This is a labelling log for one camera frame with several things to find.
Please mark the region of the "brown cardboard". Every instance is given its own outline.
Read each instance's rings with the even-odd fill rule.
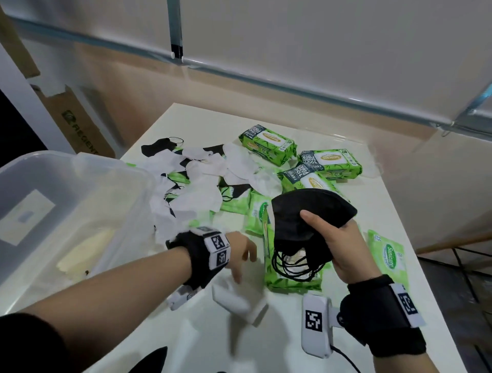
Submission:
[[[34,60],[2,8],[0,8],[0,43],[26,78],[40,75]]]
[[[65,86],[65,92],[51,97],[46,97],[38,86],[32,88],[76,153],[115,157],[115,151],[109,146],[70,87]]]

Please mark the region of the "translucent storage box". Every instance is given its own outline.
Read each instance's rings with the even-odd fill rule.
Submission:
[[[36,152],[0,168],[0,314],[146,256],[154,184],[85,153]]]

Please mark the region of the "forearm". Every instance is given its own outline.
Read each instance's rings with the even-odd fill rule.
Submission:
[[[377,373],[439,373],[429,355],[397,355],[374,358]]]
[[[92,365],[191,277],[185,248],[175,248],[104,272],[21,312],[51,324],[78,371]]]

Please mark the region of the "hand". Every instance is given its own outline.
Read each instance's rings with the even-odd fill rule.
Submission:
[[[336,228],[307,210],[301,210],[300,215],[324,237],[333,255],[333,267],[343,282],[356,283],[381,276],[355,220]]]
[[[243,271],[241,266],[248,257],[252,262],[256,261],[256,244],[239,232],[230,232],[225,235],[231,245],[231,259],[226,268],[230,268],[235,282],[241,283]]]

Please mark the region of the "beige wall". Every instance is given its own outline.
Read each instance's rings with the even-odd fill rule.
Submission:
[[[118,155],[173,103],[365,142],[415,248],[490,229],[492,146],[135,55],[20,30],[46,94],[75,89]]]

